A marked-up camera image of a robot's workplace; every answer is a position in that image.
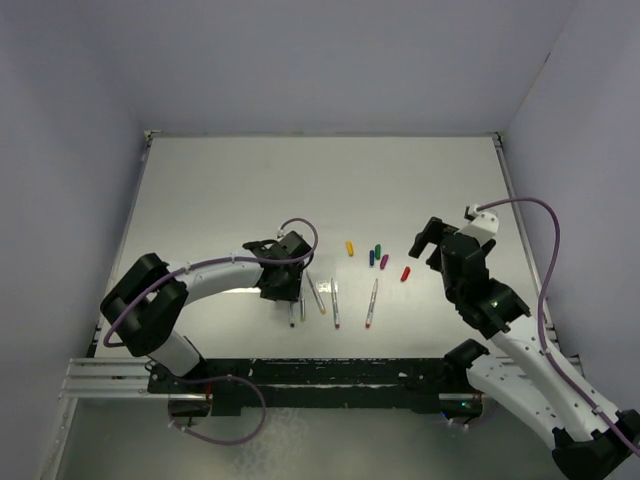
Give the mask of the blue pen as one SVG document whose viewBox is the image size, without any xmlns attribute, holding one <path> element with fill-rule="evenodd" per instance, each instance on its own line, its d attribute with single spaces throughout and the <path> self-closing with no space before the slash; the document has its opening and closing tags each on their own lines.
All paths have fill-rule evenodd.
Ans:
<svg viewBox="0 0 640 480">
<path fill-rule="evenodd" d="M 295 328 L 295 302 L 289 302 L 289 325 Z"/>
</svg>

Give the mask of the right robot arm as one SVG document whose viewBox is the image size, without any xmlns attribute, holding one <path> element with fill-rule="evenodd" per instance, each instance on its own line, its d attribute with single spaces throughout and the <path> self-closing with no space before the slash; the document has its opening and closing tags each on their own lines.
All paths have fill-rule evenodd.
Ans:
<svg viewBox="0 0 640 480">
<path fill-rule="evenodd" d="M 490 276 L 486 257 L 495 245 L 496 215 L 466 218 L 462 229 L 431 218 L 409 255 L 418 258 L 434 245 L 426 263 L 440 273 L 446 299 L 521 372 L 507 373 L 486 347 L 469 339 L 446 355 L 446 383 L 456 391 L 473 387 L 505 407 L 550 448 L 566 478 L 607 478 L 639 445 L 638 412 L 619 409 L 591 386 L 521 297 Z"/>
</svg>

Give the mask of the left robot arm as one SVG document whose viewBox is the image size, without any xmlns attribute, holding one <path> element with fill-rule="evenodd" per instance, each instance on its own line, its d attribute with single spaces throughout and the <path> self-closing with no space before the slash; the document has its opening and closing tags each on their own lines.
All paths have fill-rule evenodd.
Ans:
<svg viewBox="0 0 640 480">
<path fill-rule="evenodd" d="M 223 257 L 195 263 L 170 263 L 145 254 L 100 304 L 110 325 L 103 343 L 153 360 L 182 391 L 194 392 L 204 384 L 206 369 L 202 355 L 175 330 L 183 308 L 245 288 L 257 288 L 265 300 L 296 302 L 316 246 L 290 231 L 280 239 L 247 242 Z"/>
</svg>

